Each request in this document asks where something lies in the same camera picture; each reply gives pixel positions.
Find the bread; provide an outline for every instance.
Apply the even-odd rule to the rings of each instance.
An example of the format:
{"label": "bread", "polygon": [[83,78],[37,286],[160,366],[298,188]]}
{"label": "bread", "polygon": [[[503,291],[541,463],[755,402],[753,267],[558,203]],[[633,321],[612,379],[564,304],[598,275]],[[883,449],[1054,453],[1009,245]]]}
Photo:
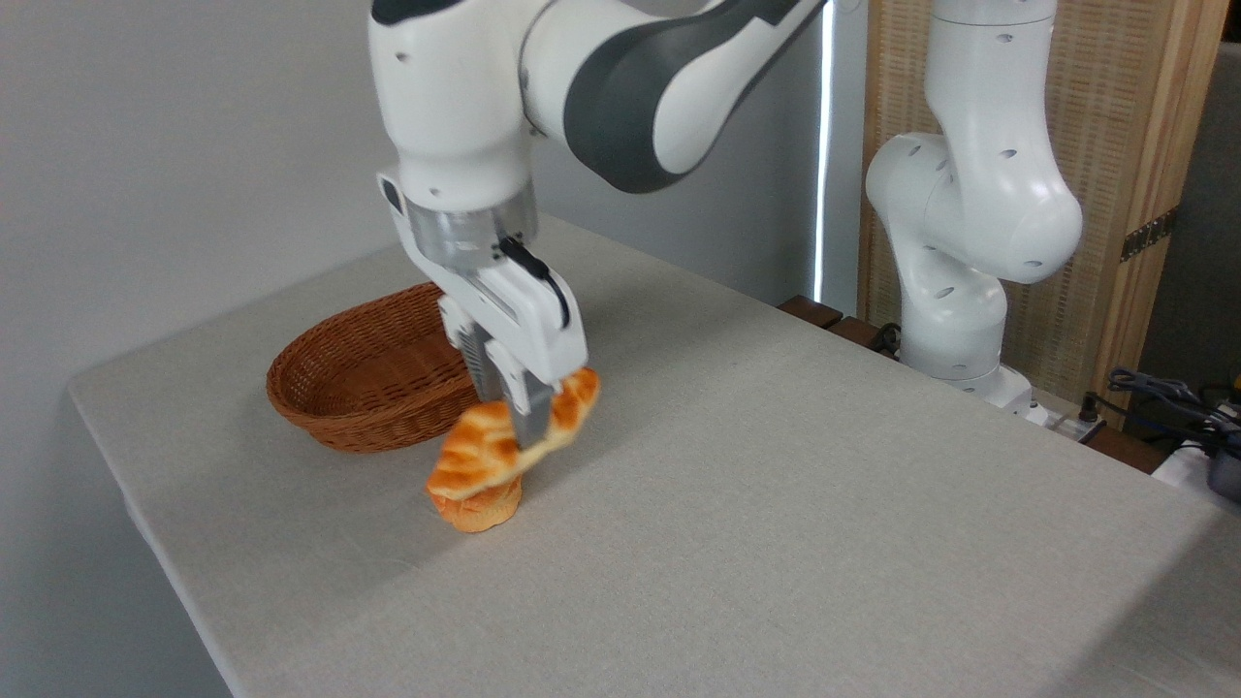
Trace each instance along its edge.
{"label": "bread", "polygon": [[551,400],[547,435],[530,448],[503,401],[475,405],[448,432],[427,494],[444,520],[467,533],[506,522],[521,501],[521,474],[547,453],[573,442],[599,396],[599,376],[583,368],[561,381]]}

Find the black cable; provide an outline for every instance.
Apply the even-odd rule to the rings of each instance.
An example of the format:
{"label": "black cable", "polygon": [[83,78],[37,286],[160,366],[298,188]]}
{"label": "black cable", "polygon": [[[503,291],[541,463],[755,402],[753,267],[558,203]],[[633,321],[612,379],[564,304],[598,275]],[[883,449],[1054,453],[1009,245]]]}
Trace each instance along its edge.
{"label": "black cable", "polygon": [[1188,430],[1188,428],[1181,428],[1181,427],[1176,427],[1176,426],[1172,426],[1172,425],[1165,425],[1163,422],[1153,421],[1153,420],[1150,420],[1148,417],[1144,417],[1144,416],[1142,416],[1142,415],[1139,415],[1137,412],[1133,412],[1132,410],[1126,410],[1124,407],[1121,407],[1119,405],[1109,402],[1109,401],[1104,400],[1100,394],[1093,392],[1093,391],[1086,392],[1086,397],[1093,400],[1095,402],[1097,402],[1100,405],[1103,405],[1104,407],[1107,407],[1108,410],[1112,410],[1113,412],[1117,412],[1119,415],[1124,415],[1124,416],[1127,416],[1127,417],[1129,417],[1129,419],[1132,419],[1132,420],[1134,420],[1134,421],[1137,421],[1137,422],[1139,422],[1139,424],[1142,424],[1142,425],[1144,425],[1144,426],[1147,426],[1149,428],[1153,428],[1155,431],[1162,431],[1162,432],[1165,432],[1165,433],[1180,436],[1181,438],[1184,438],[1186,441],[1195,441],[1198,443],[1203,443],[1204,446],[1210,446],[1212,448],[1220,448],[1220,450],[1226,451],[1227,453],[1232,455],[1234,457],[1241,458],[1241,448],[1239,448],[1235,442],[1231,442],[1227,438],[1224,438],[1224,440],[1219,440],[1219,438],[1204,438],[1204,435],[1200,433],[1200,432],[1195,432],[1195,431],[1191,431],[1191,430]]}
{"label": "black cable", "polygon": [[[1201,433],[1203,433],[1203,436],[1212,436],[1214,435],[1214,432],[1211,432],[1211,431],[1203,431]],[[1204,446],[1203,443],[1199,443],[1198,438],[1201,438],[1201,437],[1194,437],[1194,440],[1189,440],[1189,438],[1185,438],[1185,437],[1183,437],[1180,435],[1176,435],[1176,433],[1157,433],[1154,436],[1148,436],[1148,437],[1143,438],[1142,442],[1143,443],[1155,445],[1155,443],[1159,443],[1160,441],[1181,441],[1181,443],[1179,446],[1176,446],[1175,448],[1173,448],[1172,451],[1169,451],[1169,453],[1175,453],[1176,451],[1180,451],[1181,448],[1196,447],[1200,451],[1203,451],[1204,453],[1211,455],[1211,447]]]}
{"label": "black cable", "polygon": [[565,298],[565,292],[560,289],[560,284],[556,283],[556,279],[552,278],[551,274],[549,274],[544,281],[551,286],[551,289],[556,293],[556,298],[560,299],[560,329],[565,329],[568,327],[568,299]]}
{"label": "black cable", "polygon": [[1201,391],[1195,394],[1189,389],[1189,385],[1180,380],[1154,378],[1149,374],[1117,366],[1108,375],[1107,386],[1113,392],[1133,392],[1147,396],[1147,400],[1138,404],[1134,411],[1158,400],[1168,409],[1189,419],[1225,421],[1241,426],[1241,421],[1236,417],[1220,411],[1217,407],[1207,407]]}
{"label": "black cable", "polygon": [[549,267],[547,263],[539,257],[535,257],[530,250],[526,250],[526,246],[515,237],[501,237],[499,247],[500,252],[503,252],[505,257],[516,262],[517,266],[526,270],[530,276],[551,286],[552,292],[556,293],[556,298],[560,301],[560,328],[565,329],[568,327],[568,298],[565,298],[565,292],[560,289],[560,284],[557,284],[556,279],[552,278],[551,267]]}

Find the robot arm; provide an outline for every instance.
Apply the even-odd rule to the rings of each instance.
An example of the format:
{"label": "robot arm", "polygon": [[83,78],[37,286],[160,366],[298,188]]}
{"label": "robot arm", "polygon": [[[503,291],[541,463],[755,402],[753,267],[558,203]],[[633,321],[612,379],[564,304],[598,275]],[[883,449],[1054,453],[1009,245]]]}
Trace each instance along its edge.
{"label": "robot arm", "polygon": [[1047,278],[1082,230],[1047,137],[1055,14],[1056,0],[936,0],[926,96],[943,135],[894,138],[866,176],[901,279],[901,361],[1020,415],[1030,385],[1000,365],[999,279]]}
{"label": "robot arm", "polygon": [[400,155],[380,186],[479,396],[517,440],[586,363],[568,284],[535,258],[531,125],[624,191],[691,171],[825,0],[715,0],[660,20],[618,0],[375,0],[371,63]]}

